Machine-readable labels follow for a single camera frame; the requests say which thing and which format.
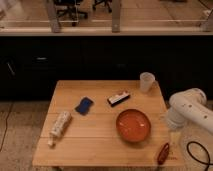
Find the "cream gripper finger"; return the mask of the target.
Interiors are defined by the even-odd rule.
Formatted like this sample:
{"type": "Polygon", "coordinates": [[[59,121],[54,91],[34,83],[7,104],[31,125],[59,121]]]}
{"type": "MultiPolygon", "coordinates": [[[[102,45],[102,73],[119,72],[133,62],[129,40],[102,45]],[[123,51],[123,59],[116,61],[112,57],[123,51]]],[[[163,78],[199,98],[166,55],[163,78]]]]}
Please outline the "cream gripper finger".
{"type": "Polygon", "coordinates": [[[170,142],[173,146],[178,145],[180,141],[181,133],[180,132],[171,132],[170,133],[170,142]]]}

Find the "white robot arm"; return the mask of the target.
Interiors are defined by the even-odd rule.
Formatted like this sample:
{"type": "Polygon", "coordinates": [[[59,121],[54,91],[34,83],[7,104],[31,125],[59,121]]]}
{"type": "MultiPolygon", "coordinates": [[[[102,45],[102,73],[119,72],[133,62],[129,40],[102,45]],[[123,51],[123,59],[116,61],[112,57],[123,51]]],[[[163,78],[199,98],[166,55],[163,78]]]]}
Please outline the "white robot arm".
{"type": "Polygon", "coordinates": [[[197,140],[209,143],[213,140],[213,110],[206,106],[206,94],[199,88],[174,93],[169,98],[170,107],[165,122],[170,131],[181,130],[187,122],[196,124],[199,130],[192,130],[197,140]]]}

